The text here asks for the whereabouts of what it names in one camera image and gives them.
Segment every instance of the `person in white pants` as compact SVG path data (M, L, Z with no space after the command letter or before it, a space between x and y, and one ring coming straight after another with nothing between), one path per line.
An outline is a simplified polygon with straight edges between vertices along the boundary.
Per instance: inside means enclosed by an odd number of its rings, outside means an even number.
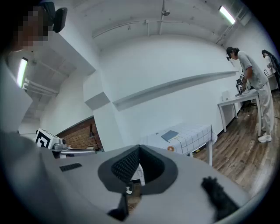
M240 51L238 48L228 47L227 54L230 58L234 60L239 59L240 61L241 67L244 71L243 90L245 90L247 80L249 79L250 84L259 93L259 101L263 113L262 130L266 131L265 134L259 138L259 142L270 142L274 125L274 108L268 79L253 58L247 55L246 52Z

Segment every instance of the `shoe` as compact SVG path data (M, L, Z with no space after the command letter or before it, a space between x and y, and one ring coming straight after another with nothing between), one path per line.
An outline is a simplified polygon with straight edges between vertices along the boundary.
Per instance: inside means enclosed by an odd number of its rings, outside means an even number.
M268 135L267 133L264 133L263 136L258 138L259 142L265 143L265 142L270 142L272 140L271 135Z

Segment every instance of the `white tablecloth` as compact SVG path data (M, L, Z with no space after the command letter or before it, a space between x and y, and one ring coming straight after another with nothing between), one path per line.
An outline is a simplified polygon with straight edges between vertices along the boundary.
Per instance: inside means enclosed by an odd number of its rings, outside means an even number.
M167 142L161 136L170 130L178 132L179 135ZM202 147L208 141L212 141L212 144L217 141L217 134L213 132L212 125L180 123L158 133L142 137L139 144L150 145L179 154L189 154Z

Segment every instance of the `gray t-shirt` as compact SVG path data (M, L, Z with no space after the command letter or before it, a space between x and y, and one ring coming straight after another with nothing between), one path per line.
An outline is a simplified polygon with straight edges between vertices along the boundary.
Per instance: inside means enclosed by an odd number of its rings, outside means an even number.
M253 60L253 58L246 54L246 52L239 51L238 59L240 61L244 75L246 74L246 69L252 67L253 73L252 77L249 78L249 82L256 90L259 90L261 87L264 86L265 83L268 82L268 78L266 77L266 75L261 71L261 69Z

